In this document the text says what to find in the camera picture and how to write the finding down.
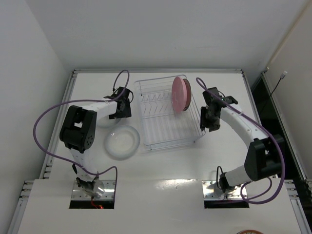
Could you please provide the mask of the green rimmed white plate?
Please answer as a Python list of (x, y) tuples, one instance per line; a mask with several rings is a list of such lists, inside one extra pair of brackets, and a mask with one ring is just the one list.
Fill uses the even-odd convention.
[(189, 108), (190, 103), (191, 103), (192, 91), (191, 91), (191, 86), (190, 86), (189, 81), (186, 78), (184, 78), (183, 80), (184, 80), (185, 85), (186, 85), (186, 94), (187, 94), (186, 104), (185, 104), (183, 111), (186, 111)]

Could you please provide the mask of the pink plastic plate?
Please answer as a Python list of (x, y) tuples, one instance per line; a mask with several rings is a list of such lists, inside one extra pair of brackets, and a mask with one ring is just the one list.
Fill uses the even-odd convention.
[(172, 106), (176, 113), (181, 113), (187, 102), (187, 88), (184, 79), (175, 77), (172, 84)]

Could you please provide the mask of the white wire dish rack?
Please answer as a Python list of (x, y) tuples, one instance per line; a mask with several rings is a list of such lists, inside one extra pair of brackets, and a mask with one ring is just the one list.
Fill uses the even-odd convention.
[(200, 129), (200, 111), (194, 99), (191, 99), (186, 111), (174, 111), (172, 84), (175, 78), (170, 76), (134, 82), (143, 143), (147, 150), (185, 146), (206, 133)]

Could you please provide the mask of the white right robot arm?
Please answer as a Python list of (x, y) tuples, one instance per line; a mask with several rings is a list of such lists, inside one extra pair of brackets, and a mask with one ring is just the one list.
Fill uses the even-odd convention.
[(275, 174), (285, 174), (284, 140), (281, 136), (270, 135), (255, 121), (244, 116), (238, 108), (238, 102), (232, 96), (213, 97), (207, 92), (204, 92), (203, 96), (206, 105), (201, 108), (201, 130), (217, 131), (222, 120), (232, 127), (248, 149), (243, 165), (222, 172), (216, 180), (222, 192)]

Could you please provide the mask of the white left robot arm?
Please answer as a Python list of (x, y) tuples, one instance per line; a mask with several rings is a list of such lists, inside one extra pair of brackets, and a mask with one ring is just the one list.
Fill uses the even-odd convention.
[(133, 92), (129, 89), (118, 87), (112, 95), (105, 96), (100, 102), (84, 106), (72, 105), (68, 108), (59, 138), (73, 157), (78, 187), (89, 195), (100, 196), (104, 191), (89, 152), (95, 140), (97, 121), (103, 118), (115, 120), (131, 117), (132, 101), (129, 96), (132, 95)]

